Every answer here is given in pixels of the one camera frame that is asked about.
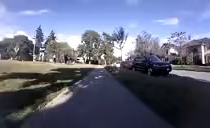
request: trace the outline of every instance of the grass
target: grass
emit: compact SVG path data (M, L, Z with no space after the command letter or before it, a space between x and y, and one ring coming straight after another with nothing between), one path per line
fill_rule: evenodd
M210 66L197 66L197 65L174 65L174 70L186 70L186 71L196 71L196 72L210 72Z
M151 77L106 67L128 90L175 127L210 128L210 83L188 77Z
M0 128L19 127L92 69L90 65L0 61Z

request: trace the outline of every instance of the car windshield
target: car windshield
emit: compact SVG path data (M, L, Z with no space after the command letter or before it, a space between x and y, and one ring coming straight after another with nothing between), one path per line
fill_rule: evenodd
M150 56L149 61L150 62L161 62L161 60L157 56Z

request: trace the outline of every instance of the car window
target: car window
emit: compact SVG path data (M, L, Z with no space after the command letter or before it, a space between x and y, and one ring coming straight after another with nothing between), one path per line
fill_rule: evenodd
M150 56L149 61L150 62L161 62L161 60L157 56Z
M136 59L135 59L135 62L136 63L140 63L140 62L143 62L143 61L145 61L146 59L145 59L145 57L137 57Z

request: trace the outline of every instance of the asphalt road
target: asphalt road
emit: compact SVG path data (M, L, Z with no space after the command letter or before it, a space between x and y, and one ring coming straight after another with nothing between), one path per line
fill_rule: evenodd
M63 103L35 113L22 128L173 128L104 69L76 86L56 99Z
M178 76L191 77L197 80L210 82L210 72L195 72L195 71L184 71L184 70L173 70L171 74Z

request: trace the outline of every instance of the dark car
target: dark car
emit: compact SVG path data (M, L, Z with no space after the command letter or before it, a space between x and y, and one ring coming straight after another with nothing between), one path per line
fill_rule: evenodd
M136 57L133 61L133 71L143 71L148 75L168 75L172 71L170 63L162 62L157 56Z
M122 68L132 69L133 60L126 60L121 63Z

